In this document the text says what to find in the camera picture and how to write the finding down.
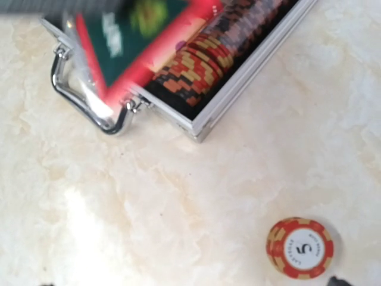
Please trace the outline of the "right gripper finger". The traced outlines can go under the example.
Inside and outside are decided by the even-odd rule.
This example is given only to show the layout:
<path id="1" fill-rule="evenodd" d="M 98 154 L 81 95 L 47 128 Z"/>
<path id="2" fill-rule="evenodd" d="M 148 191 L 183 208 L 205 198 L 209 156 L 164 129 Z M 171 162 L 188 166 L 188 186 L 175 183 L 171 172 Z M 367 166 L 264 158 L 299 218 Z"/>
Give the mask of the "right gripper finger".
<path id="1" fill-rule="evenodd" d="M 353 285 L 344 279 L 339 279 L 336 276 L 332 276 L 328 280 L 327 286 L 353 286 Z"/>

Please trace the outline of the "triangular all-in button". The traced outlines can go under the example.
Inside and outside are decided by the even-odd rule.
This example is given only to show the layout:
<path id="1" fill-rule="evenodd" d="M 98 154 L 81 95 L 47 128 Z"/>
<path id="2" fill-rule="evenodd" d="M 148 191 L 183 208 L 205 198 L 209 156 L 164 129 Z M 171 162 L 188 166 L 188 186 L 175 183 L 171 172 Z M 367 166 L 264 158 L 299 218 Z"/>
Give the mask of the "triangular all-in button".
<path id="1" fill-rule="evenodd" d="M 96 94 L 113 105 L 131 84 L 145 86 L 222 7 L 221 1 L 135 1 L 114 13 L 77 15 Z"/>

